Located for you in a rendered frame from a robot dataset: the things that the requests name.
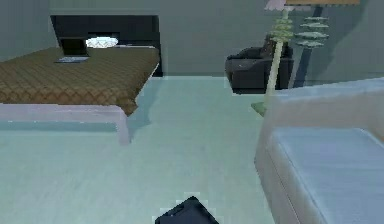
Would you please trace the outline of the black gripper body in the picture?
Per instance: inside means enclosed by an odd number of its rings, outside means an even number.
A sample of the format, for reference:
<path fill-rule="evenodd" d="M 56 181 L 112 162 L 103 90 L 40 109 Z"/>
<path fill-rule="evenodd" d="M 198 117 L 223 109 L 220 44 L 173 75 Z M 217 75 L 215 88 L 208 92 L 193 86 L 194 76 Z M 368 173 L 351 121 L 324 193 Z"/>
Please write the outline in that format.
<path fill-rule="evenodd" d="M 219 224 L 197 197 L 191 196 L 157 217 L 154 224 Z"/>

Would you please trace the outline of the pale grey sofa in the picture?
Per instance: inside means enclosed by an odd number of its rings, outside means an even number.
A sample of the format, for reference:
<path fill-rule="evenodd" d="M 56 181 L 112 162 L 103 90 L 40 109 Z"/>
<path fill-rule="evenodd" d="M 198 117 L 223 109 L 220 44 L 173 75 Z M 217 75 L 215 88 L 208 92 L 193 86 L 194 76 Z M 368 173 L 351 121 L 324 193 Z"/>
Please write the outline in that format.
<path fill-rule="evenodd" d="M 384 224 L 384 77 L 276 92 L 255 168 L 275 224 Z"/>

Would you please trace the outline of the bed with brown quilt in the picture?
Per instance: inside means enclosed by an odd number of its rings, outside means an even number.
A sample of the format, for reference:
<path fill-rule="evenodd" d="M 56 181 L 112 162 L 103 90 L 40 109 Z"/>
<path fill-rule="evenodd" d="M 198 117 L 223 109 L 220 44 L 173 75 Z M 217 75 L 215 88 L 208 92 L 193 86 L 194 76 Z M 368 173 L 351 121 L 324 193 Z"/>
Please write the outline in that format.
<path fill-rule="evenodd" d="M 80 63 L 60 63 L 50 47 L 0 62 L 0 103 L 116 106 L 126 115 L 152 76 L 161 77 L 157 15 L 53 15 L 58 41 L 100 34 L 118 39 L 110 48 L 89 48 Z"/>

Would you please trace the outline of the pale green floor lamp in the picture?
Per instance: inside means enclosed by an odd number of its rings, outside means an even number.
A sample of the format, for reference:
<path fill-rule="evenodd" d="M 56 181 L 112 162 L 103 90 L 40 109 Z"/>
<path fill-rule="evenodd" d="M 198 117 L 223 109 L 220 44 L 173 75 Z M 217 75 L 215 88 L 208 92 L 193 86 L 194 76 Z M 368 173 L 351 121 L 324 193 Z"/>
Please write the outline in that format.
<path fill-rule="evenodd" d="M 252 108 L 256 113 L 265 116 L 267 111 L 269 100 L 276 89 L 278 70 L 281 61 L 283 45 L 290 41 L 293 37 L 293 22 L 289 18 L 289 12 L 291 9 L 286 5 L 287 0 L 269 0 L 265 9 L 276 10 L 282 12 L 282 17 L 275 21 L 272 31 L 273 40 L 276 42 L 274 56 L 271 63 L 270 74 L 268 77 L 267 88 L 262 102 L 252 104 Z"/>

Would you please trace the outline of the white pillow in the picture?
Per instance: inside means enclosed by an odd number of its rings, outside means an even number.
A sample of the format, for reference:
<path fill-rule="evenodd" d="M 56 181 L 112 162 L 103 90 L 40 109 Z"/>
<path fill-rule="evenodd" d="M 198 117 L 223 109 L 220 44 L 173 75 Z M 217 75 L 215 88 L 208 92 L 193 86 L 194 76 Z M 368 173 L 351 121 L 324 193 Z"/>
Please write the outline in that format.
<path fill-rule="evenodd" d="M 118 44 L 118 39 L 114 37 L 93 37 L 86 40 L 89 48 L 110 48 Z"/>

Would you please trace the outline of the black laptop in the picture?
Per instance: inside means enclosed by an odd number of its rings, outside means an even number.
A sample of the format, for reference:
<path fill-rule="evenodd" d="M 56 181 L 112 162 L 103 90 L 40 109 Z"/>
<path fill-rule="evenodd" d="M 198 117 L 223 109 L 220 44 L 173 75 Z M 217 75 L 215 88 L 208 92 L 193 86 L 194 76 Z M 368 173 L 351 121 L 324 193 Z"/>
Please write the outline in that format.
<path fill-rule="evenodd" d="M 57 63 L 81 63 L 89 58 L 84 38 L 61 38 L 60 45 L 63 56 Z"/>

